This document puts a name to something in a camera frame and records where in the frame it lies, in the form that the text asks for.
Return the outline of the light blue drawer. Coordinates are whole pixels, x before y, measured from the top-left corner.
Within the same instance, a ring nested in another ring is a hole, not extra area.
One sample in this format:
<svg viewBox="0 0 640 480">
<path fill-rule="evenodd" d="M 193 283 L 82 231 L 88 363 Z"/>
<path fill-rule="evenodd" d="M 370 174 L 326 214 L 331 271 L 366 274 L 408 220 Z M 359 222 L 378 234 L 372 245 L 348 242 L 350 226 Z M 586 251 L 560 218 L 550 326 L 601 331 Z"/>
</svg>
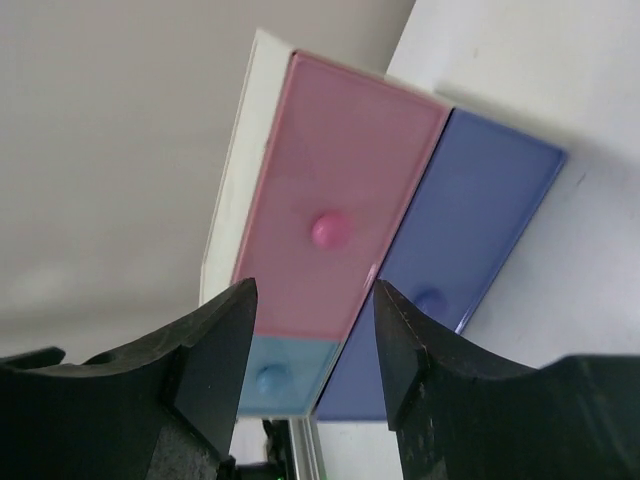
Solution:
<svg viewBox="0 0 640 480">
<path fill-rule="evenodd" d="M 254 336 L 238 414 L 261 418 L 307 415 L 338 347 L 325 340 Z"/>
</svg>

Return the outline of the pink drawer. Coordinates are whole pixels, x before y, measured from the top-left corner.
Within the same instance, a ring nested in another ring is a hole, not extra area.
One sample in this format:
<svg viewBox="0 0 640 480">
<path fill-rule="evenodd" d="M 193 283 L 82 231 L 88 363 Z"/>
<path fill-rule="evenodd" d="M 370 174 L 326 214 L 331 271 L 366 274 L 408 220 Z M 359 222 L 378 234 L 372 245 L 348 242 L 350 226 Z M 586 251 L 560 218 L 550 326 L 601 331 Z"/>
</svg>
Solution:
<svg viewBox="0 0 640 480">
<path fill-rule="evenodd" d="M 291 55 L 235 269 L 256 281 L 259 334 L 347 335 L 448 115 L 426 95 Z"/>
</svg>

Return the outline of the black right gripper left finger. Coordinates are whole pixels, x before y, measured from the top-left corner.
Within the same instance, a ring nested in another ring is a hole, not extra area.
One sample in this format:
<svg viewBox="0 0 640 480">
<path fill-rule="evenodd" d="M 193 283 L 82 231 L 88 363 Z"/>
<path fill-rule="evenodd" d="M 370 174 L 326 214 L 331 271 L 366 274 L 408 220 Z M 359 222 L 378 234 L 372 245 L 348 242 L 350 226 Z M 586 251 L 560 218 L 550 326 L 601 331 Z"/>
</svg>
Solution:
<svg viewBox="0 0 640 480">
<path fill-rule="evenodd" d="M 214 479 L 254 332 L 253 279 L 81 364 L 58 347 L 1 361 L 5 479 Z"/>
</svg>

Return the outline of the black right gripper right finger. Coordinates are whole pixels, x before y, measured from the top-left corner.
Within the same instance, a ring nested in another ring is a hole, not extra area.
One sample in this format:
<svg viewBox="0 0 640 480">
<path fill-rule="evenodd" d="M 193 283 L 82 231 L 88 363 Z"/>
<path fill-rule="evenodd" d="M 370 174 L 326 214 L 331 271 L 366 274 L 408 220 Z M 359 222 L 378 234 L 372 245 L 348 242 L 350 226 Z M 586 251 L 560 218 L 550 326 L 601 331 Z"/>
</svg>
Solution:
<svg viewBox="0 0 640 480">
<path fill-rule="evenodd" d="M 635 479 L 639 360 L 570 355 L 534 369 L 374 286 L 389 429 L 407 479 Z"/>
</svg>

